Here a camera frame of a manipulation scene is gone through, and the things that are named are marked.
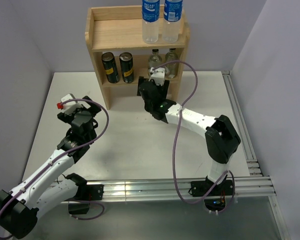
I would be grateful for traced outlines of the clear glass bottle green cap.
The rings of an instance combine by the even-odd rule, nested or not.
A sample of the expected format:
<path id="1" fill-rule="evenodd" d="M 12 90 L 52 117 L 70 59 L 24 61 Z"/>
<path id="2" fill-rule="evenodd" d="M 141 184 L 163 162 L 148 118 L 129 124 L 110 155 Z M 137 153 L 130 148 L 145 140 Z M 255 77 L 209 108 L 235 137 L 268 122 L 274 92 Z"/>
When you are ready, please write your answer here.
<path id="1" fill-rule="evenodd" d="M 148 76 L 151 76 L 151 68 L 157 68 L 162 64 L 162 57 L 159 55 L 158 49 L 152 50 L 152 55 L 148 58 Z"/>

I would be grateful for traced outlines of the black can yellow label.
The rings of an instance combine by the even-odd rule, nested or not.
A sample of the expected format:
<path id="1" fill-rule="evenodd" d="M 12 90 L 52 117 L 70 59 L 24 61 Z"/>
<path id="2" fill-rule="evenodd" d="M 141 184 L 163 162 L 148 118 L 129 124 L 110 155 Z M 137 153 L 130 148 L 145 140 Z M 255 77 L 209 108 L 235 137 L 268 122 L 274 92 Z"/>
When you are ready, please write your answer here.
<path id="1" fill-rule="evenodd" d="M 134 81 L 133 56 L 129 52 L 123 52 L 119 55 L 122 79 L 125 83 L 130 84 Z"/>

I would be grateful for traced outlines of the blue label water bottle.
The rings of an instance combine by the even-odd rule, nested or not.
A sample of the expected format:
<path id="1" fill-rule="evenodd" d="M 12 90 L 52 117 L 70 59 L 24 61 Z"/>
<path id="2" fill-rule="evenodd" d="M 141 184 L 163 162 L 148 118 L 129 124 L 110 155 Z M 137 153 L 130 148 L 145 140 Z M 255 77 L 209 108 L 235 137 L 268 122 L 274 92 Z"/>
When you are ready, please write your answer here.
<path id="1" fill-rule="evenodd" d="M 163 11 L 162 39 L 167 43 L 175 43 L 179 38 L 183 0 L 166 0 Z"/>

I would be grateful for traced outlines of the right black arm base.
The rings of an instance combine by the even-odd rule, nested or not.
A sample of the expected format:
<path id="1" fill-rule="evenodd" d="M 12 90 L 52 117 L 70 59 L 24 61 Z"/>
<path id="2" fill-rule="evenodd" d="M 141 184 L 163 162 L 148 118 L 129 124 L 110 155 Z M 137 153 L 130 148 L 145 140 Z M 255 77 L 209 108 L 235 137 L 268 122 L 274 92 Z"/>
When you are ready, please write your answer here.
<path id="1" fill-rule="evenodd" d="M 188 193 L 194 197 L 203 197 L 213 186 L 210 180 L 195 180 L 190 182 Z M 209 213 L 218 214 L 227 208 L 235 195 L 235 182 L 230 179 L 224 179 L 220 184 L 217 184 L 203 200 L 205 208 Z"/>

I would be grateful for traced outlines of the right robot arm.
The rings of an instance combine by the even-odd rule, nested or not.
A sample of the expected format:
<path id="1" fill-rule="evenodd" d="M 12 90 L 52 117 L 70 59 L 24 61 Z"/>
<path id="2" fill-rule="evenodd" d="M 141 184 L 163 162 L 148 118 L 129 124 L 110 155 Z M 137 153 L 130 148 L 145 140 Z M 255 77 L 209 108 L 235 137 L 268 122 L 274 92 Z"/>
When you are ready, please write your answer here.
<path id="1" fill-rule="evenodd" d="M 175 124 L 178 129 L 186 128 L 205 139 L 208 154 L 212 159 L 206 177 L 206 189 L 210 194 L 217 195 L 224 188 L 223 180 L 226 178 L 230 159 L 237 151 L 241 139 L 227 116 L 203 115 L 167 99 L 168 86 L 168 80 L 159 85 L 154 80 L 140 76 L 137 95 L 142 97 L 145 111 L 156 120 Z"/>

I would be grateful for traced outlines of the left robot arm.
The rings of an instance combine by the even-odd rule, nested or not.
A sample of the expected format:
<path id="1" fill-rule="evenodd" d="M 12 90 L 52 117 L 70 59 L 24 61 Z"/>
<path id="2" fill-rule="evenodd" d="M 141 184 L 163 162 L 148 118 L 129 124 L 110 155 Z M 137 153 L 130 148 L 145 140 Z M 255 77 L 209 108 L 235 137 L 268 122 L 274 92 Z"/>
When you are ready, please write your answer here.
<path id="1" fill-rule="evenodd" d="M 60 110 L 57 118 L 70 126 L 65 137 L 27 179 L 10 191 L 0 191 L 0 227 L 17 239 L 27 236 L 38 220 L 59 203 L 68 199 L 81 200 L 88 193 L 87 181 L 75 173 L 55 187 L 51 184 L 102 136 L 96 133 L 95 116 L 106 109 L 88 96 L 75 98 L 72 94 L 63 97 L 57 108 Z"/>

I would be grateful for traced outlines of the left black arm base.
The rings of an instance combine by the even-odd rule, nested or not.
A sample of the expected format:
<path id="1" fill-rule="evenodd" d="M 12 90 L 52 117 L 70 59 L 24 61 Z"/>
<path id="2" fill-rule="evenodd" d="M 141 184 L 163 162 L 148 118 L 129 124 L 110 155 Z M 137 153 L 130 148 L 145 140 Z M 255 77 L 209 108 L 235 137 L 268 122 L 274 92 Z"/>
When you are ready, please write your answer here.
<path id="1" fill-rule="evenodd" d="M 93 206 L 100 206 L 101 212 L 95 217 L 88 217 L 87 220 L 92 220 L 100 217 L 104 211 L 105 206 L 97 201 L 102 200 L 104 193 L 103 184 L 88 184 L 84 187 L 79 187 L 77 194 L 70 198 L 68 204 L 68 213 L 76 218 L 78 215 L 86 215 Z"/>

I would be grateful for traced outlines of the wooden two-tier shelf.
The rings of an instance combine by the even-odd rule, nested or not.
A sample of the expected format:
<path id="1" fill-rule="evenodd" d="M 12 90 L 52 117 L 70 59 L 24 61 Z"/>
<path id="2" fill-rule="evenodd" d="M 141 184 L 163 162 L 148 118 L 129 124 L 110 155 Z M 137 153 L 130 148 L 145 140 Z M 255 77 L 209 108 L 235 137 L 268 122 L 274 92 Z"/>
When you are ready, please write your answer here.
<path id="1" fill-rule="evenodd" d="M 100 91 L 107 109 L 111 108 L 111 89 L 102 63 L 104 52 L 122 53 L 134 50 L 146 50 L 145 54 L 133 55 L 134 81 L 148 75 L 148 58 L 152 49 L 175 48 L 181 61 L 185 61 L 190 41 L 190 26 L 183 12 L 180 21 L 178 40 L 167 43 L 161 38 L 148 44 L 142 39 L 142 8 L 139 5 L 91 7 L 87 11 L 85 25 L 85 43 L 93 65 Z"/>

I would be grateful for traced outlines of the aluminium side rail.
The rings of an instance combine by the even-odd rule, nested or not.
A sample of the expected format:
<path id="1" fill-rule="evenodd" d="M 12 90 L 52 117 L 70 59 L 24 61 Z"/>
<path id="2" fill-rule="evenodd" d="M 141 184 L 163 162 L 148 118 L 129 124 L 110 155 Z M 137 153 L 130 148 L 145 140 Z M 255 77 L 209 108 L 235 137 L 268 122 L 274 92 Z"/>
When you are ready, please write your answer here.
<path id="1" fill-rule="evenodd" d="M 264 176 L 261 168 L 259 161 L 256 157 L 250 135 L 248 133 L 248 129 L 240 108 L 240 104 L 237 98 L 237 95 L 234 90 L 234 86 L 232 83 L 231 79 L 231 72 L 226 70 L 221 72 L 224 84 L 229 96 L 230 104 L 232 107 L 232 111 L 234 114 L 234 118 L 236 121 L 236 124 L 238 126 L 238 131 L 241 135 L 242 138 L 242 145 L 243 145 L 243 150 L 245 154 L 245 158 L 247 161 L 248 165 L 248 170 L 250 172 L 250 176 L 253 179 L 260 179 L 260 180 L 271 180 L 269 176 Z M 267 206 L 268 206 L 268 211 L 272 217 L 272 222 L 275 225 L 275 229 L 278 231 L 279 234 L 279 239 L 280 240 L 289 240 L 290 234 L 287 228 L 287 225 L 285 223 L 283 214 L 281 212 L 279 202 L 277 199 L 277 194 L 276 191 L 273 190 L 272 193 L 269 194 L 267 197 Z"/>

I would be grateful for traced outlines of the aluminium front rail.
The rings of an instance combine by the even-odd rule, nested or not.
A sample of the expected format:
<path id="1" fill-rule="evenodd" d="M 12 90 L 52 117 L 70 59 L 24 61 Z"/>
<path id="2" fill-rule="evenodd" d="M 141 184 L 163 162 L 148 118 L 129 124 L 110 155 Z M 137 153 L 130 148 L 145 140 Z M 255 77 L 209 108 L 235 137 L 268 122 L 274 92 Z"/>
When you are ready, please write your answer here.
<path id="1" fill-rule="evenodd" d="M 186 200 L 198 200 L 188 191 L 192 181 L 202 181 L 202 178 L 179 179 L 178 189 Z M 88 181 L 87 185 L 104 185 L 101 202 L 148 202 L 173 201 L 179 196 L 172 179 L 156 180 L 126 180 L 126 181 Z M 234 198 L 268 197 L 275 191 L 271 180 L 254 179 L 252 177 L 236 177 L 234 179 Z"/>

